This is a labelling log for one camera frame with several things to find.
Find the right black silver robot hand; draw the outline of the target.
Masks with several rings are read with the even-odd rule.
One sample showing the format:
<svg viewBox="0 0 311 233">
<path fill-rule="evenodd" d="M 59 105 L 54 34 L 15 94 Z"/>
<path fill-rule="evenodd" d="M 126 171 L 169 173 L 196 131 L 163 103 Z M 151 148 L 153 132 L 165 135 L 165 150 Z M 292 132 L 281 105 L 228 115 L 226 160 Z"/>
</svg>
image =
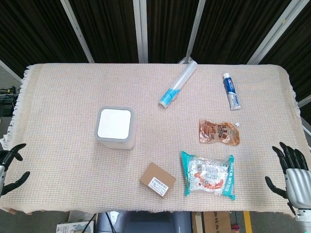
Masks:
<svg viewBox="0 0 311 233">
<path fill-rule="evenodd" d="M 268 188 L 275 194 L 287 200 L 291 212 L 296 216 L 311 209 L 311 171 L 304 154 L 283 142 L 280 148 L 275 146 L 276 153 L 285 180 L 285 189 L 276 187 L 271 178 L 266 176 Z"/>
</svg>

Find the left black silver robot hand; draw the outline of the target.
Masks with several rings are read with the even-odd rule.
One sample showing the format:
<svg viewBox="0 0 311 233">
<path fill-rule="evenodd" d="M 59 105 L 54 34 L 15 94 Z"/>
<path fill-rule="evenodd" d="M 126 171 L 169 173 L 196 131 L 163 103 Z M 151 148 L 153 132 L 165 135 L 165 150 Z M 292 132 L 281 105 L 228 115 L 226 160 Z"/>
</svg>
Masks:
<svg viewBox="0 0 311 233">
<path fill-rule="evenodd" d="M 14 183 L 5 184 L 5 177 L 8 171 L 10 164 L 12 163 L 13 159 L 17 159 L 18 161 L 22 161 L 23 158 L 19 154 L 19 150 L 26 147 L 25 143 L 19 144 L 14 146 L 11 150 L 2 150 L 0 152 L 0 196 L 4 196 L 7 193 L 13 191 L 14 189 L 20 187 L 22 184 L 30 176 L 30 172 L 26 171 L 20 179 L 15 181 Z"/>
</svg>

